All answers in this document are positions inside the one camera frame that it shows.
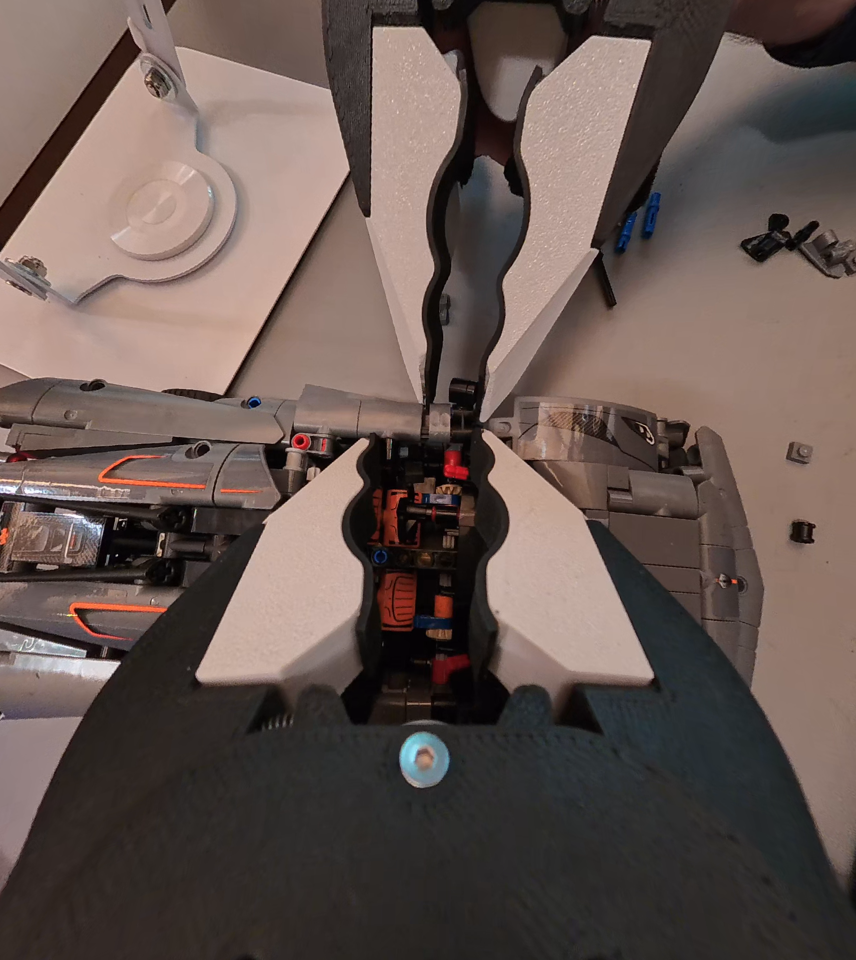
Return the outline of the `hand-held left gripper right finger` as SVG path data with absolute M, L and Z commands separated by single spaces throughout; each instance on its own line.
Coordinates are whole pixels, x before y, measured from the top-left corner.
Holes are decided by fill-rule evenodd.
M 649 661 L 582 513 L 492 433 L 482 439 L 507 513 L 484 574 L 497 622 L 492 673 L 507 690 L 648 686 Z

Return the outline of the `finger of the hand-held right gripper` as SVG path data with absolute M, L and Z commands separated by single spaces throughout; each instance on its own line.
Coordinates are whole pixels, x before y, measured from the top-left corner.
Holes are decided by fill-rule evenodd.
M 523 236 L 502 279 L 481 420 L 515 387 L 598 253 L 595 230 L 650 46 L 594 35 L 546 78 L 531 76 L 516 138 Z
M 371 210 L 368 232 L 415 394 L 434 399 L 424 308 L 435 276 L 430 235 L 442 171 L 464 126 L 466 63 L 421 27 L 372 30 Z

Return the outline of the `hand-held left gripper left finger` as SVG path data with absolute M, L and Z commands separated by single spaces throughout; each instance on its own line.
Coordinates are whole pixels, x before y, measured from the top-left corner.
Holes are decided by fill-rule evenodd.
M 362 561 L 344 516 L 362 491 L 359 439 L 264 522 L 206 654 L 206 686 L 278 685 L 344 690 L 362 670 L 355 627 Z

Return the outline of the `grey lego car model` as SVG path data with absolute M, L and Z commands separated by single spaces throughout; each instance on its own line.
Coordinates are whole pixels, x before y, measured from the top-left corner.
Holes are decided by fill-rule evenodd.
M 0 389 L 0 720 L 81 716 L 149 628 L 241 536 L 358 440 L 343 533 L 362 561 L 356 722 L 491 723 L 485 571 L 506 538 L 492 433 L 611 531 L 750 685 L 763 582 L 721 437 L 595 400 L 528 396 L 478 420 L 448 403 L 310 385 L 222 398 L 30 379 Z

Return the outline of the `person's right forearm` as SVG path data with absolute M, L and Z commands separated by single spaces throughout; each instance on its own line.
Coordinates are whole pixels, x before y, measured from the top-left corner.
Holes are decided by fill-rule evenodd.
M 738 1 L 726 30 L 788 66 L 856 64 L 856 1 Z

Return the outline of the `black lego connector piece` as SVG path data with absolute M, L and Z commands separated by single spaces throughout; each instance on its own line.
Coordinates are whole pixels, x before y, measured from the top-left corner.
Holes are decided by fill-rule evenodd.
M 753 261 L 764 263 L 774 254 L 781 252 L 792 241 L 788 230 L 790 218 L 783 213 L 770 215 L 767 230 L 741 241 L 740 247 Z

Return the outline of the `grey lego connector piece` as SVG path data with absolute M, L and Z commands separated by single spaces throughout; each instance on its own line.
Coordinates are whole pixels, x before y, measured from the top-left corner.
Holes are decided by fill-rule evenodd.
M 840 279 L 856 274 L 856 240 L 841 240 L 830 229 L 799 246 L 806 259 L 824 275 Z

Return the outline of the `white round disc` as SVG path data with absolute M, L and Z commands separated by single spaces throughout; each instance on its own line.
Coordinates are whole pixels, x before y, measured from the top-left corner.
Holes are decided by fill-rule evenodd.
M 214 210 L 214 191 L 205 175 L 189 164 L 167 160 L 117 186 L 107 206 L 109 234 L 130 257 L 168 259 L 194 245 Z

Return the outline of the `white flat base board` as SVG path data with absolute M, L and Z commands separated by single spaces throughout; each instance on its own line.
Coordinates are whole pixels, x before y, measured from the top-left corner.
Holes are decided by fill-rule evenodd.
M 331 94 L 209 54 L 178 54 L 199 106 L 197 149 L 235 186 L 228 238 L 187 275 L 114 278 L 73 306 L 41 301 L 0 279 L 3 366 L 31 378 L 222 393 L 284 291 L 348 173 Z M 134 65 L 92 121 L 98 134 L 136 92 L 146 88 Z M 52 194 L 48 184 L 39 198 Z M 40 210 L 39 198 L 26 218 Z M 4 258 L 28 256 L 23 222 Z

